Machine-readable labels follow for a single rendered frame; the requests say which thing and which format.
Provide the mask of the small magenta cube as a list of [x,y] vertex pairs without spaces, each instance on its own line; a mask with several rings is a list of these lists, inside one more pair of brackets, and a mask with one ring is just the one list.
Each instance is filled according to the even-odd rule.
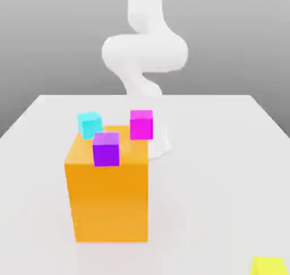
[[153,139],[153,111],[131,110],[130,111],[130,139],[152,140]]

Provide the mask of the small purple cube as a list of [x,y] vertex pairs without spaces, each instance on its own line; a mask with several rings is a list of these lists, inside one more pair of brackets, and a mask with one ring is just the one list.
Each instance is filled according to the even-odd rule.
[[92,143],[95,167],[120,166],[119,132],[96,133]]

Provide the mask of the small cyan cube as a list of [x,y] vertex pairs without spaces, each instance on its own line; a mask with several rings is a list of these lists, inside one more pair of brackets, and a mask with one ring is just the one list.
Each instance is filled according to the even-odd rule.
[[97,112],[77,114],[78,132],[84,140],[92,139],[95,133],[103,132],[103,120]]

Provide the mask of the small yellow cube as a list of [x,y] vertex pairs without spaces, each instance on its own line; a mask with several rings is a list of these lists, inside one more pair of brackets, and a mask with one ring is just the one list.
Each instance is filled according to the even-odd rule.
[[282,258],[254,256],[250,275],[288,275],[288,272]]

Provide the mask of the large orange box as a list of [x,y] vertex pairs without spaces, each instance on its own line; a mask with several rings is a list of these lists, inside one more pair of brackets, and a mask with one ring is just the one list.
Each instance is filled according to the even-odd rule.
[[95,167],[92,140],[80,134],[65,159],[75,240],[147,242],[148,142],[130,139],[127,125],[104,129],[120,134],[120,166]]

